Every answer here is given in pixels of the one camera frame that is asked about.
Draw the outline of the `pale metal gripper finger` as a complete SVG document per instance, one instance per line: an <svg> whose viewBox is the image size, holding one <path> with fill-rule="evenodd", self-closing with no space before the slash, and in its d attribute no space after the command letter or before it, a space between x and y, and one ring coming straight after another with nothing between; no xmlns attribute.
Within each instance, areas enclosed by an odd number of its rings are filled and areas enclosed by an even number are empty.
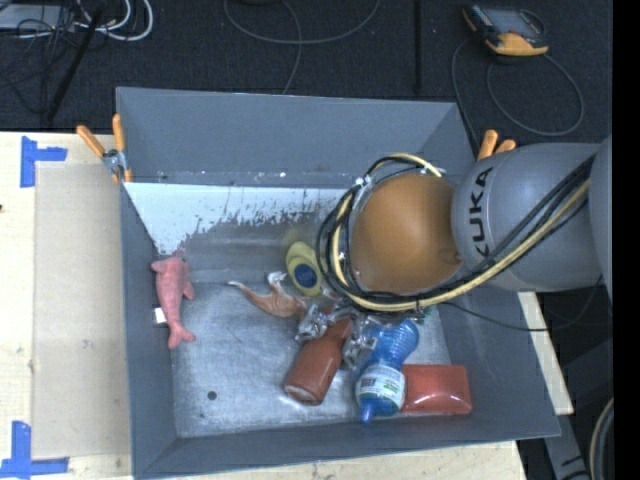
<svg viewBox="0 0 640 480"><path fill-rule="evenodd" d="M353 331L342 348L342 362L347 369L362 369L377 347L378 338Z"/></svg>
<svg viewBox="0 0 640 480"><path fill-rule="evenodd" d="M311 305L298 324L295 340L297 342L307 342L321 338L334 325L331 319L333 312L334 308L332 306L320 307Z"/></svg>

